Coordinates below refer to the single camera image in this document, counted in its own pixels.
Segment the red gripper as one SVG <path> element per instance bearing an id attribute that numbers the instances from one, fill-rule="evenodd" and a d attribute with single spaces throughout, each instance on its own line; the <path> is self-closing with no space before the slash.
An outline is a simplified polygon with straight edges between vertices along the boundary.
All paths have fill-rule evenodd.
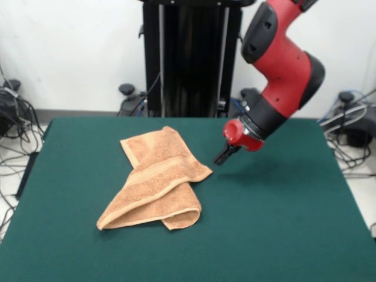
<path id="1" fill-rule="evenodd" d="M 244 147 L 250 152 L 260 150 L 264 142 L 256 137 L 253 137 L 240 119 L 232 119 L 228 121 L 223 129 L 223 135 L 227 140 L 224 149 L 214 158 L 213 163 L 216 165 L 223 165 L 227 159 L 237 153 L 240 147 Z"/>

